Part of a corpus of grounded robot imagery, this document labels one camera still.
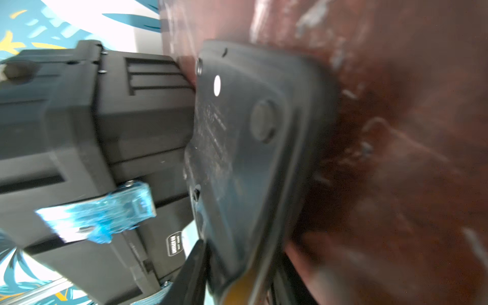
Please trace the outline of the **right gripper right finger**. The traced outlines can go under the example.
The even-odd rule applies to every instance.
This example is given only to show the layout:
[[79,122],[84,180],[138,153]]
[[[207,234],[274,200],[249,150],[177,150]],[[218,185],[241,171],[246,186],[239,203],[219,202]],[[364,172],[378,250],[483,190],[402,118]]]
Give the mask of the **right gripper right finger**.
[[278,268],[270,287],[270,304],[316,304],[286,254],[282,254],[278,261]]

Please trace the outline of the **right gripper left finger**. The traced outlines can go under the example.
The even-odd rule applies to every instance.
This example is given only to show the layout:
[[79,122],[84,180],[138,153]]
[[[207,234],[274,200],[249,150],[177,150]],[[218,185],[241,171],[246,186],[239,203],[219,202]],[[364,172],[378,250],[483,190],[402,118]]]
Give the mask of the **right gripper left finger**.
[[208,277],[208,245],[198,240],[160,305],[203,305]]

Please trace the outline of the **yellow plastic tray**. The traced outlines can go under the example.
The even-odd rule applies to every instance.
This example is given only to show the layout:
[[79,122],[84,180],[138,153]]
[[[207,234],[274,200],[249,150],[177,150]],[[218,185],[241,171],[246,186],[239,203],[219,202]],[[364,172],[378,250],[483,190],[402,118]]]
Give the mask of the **yellow plastic tray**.
[[247,273],[238,279],[223,300],[224,305],[244,305],[249,303],[250,296],[254,289],[255,274]]

